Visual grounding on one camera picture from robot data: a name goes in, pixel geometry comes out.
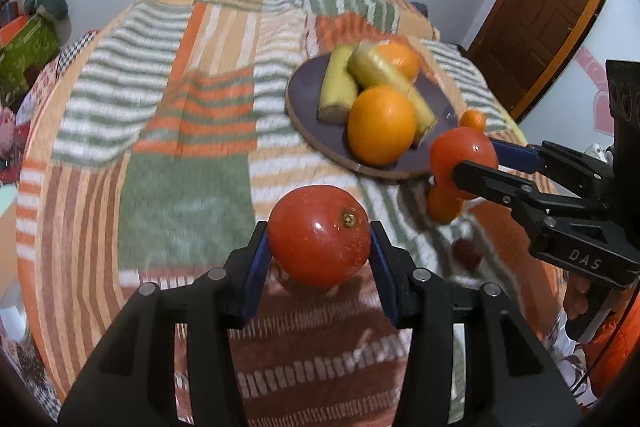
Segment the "smooth red tomato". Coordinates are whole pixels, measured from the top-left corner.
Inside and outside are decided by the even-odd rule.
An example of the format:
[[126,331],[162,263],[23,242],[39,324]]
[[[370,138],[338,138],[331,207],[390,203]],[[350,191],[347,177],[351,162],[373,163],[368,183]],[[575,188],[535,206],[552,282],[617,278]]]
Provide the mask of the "smooth red tomato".
[[475,195],[457,188],[452,179],[454,167],[465,160],[488,168],[498,168],[494,146],[483,132],[476,129],[457,127],[439,135],[432,143],[430,163],[435,186],[448,196],[471,200]]

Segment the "large orange with sticker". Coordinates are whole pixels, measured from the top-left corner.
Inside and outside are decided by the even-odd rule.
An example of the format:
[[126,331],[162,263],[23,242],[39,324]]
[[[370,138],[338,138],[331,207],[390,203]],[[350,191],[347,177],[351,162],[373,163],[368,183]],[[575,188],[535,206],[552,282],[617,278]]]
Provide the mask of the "large orange with sticker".
[[418,130],[408,98],[390,86],[364,89],[349,111],[350,150],[364,165],[386,167],[410,150]]

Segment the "long yellow banana piece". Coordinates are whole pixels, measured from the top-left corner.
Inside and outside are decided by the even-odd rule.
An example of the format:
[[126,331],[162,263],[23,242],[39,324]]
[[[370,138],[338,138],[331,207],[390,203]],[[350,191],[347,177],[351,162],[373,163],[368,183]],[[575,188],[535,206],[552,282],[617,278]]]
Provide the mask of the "long yellow banana piece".
[[355,46],[347,61],[347,69],[361,88],[392,87],[410,102],[418,126],[413,145],[420,146],[427,133],[437,124],[437,117],[414,84],[387,62],[371,41],[363,41]]

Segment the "red tomato with stem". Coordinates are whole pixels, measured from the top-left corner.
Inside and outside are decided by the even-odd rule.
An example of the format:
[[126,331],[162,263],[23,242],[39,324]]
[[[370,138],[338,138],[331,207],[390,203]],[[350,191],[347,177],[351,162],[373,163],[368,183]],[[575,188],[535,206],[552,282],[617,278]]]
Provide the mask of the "red tomato with stem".
[[351,279],[371,249],[369,218],[352,194],[307,185],[273,206],[267,225],[271,256],[298,283],[331,288]]

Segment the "small mandarin near tomato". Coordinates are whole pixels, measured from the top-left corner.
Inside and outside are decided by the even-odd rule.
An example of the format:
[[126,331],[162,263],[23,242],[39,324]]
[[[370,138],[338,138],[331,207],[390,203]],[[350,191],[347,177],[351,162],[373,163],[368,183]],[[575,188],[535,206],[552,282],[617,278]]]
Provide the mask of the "small mandarin near tomato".
[[426,210],[430,218],[442,225],[456,219],[464,208],[463,199],[451,196],[437,185],[432,186],[427,194]]

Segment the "white wardrobe with hearts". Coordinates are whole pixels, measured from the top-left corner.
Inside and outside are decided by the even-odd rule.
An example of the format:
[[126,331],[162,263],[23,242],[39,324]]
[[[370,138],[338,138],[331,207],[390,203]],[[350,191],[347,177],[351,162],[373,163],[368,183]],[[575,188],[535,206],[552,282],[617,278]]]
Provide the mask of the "white wardrobe with hearts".
[[579,152],[613,143],[608,60],[639,60],[639,0],[605,0],[587,37],[520,124],[526,139]]

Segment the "small mandarin by plate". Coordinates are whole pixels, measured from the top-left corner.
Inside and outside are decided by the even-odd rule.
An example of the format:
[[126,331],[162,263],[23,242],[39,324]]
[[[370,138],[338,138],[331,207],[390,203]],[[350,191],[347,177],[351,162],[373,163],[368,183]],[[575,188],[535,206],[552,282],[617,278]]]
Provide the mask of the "small mandarin by plate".
[[460,116],[459,126],[484,133],[487,126],[487,119],[479,110],[469,108]]

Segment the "dark red plum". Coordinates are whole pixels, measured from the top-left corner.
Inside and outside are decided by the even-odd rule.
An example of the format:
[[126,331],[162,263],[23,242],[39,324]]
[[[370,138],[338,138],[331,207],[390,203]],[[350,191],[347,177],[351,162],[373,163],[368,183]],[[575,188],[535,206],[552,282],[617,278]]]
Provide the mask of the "dark red plum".
[[476,270],[483,260],[482,252],[469,239],[457,239],[451,245],[451,254],[469,272]]

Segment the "orange on plate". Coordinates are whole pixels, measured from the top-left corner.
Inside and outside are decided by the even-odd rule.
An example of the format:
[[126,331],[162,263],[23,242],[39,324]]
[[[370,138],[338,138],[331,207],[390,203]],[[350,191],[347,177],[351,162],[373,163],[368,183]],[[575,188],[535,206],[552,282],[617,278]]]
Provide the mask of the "orange on plate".
[[411,46],[398,41],[389,41],[379,43],[376,50],[409,81],[416,81],[421,63],[419,55],[413,51]]

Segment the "short yellow banana piece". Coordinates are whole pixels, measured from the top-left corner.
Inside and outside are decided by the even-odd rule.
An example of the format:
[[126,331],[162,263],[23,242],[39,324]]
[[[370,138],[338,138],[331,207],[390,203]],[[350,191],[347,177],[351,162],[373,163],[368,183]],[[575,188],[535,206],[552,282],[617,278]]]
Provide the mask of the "short yellow banana piece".
[[347,68],[354,47],[339,44],[329,57],[318,103],[318,118],[329,124],[345,124],[359,94],[358,83]]

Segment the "brown wooden door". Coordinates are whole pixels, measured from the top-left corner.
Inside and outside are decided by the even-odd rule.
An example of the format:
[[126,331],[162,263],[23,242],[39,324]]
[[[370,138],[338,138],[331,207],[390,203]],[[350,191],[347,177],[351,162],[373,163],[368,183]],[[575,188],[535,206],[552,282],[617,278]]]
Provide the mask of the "brown wooden door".
[[469,57],[510,116],[521,120],[582,44],[605,0],[496,0]]

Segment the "striped patchwork bedspread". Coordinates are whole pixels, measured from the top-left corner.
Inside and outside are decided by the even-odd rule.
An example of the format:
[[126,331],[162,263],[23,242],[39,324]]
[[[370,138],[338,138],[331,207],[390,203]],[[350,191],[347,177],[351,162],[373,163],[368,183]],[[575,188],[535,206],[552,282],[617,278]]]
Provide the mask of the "striped patchwork bedspread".
[[[491,136],[521,141],[480,71],[406,0],[137,0],[40,74],[15,223],[29,334],[11,355],[49,414],[140,284],[193,282],[309,184],[344,188],[444,279],[500,284],[551,337],[561,274],[529,256],[503,207],[473,200],[435,225],[425,180],[358,176],[294,129],[294,70],[361,40],[410,44],[457,112],[479,110]],[[457,239],[482,252],[476,270],[452,257]]]

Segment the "green storage box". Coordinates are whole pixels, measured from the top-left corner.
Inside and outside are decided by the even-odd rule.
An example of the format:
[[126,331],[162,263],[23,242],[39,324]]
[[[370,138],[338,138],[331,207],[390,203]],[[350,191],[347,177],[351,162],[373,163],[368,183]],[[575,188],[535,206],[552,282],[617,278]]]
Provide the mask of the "green storage box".
[[11,105],[23,98],[58,52],[53,26],[40,15],[31,17],[1,48],[1,103]]

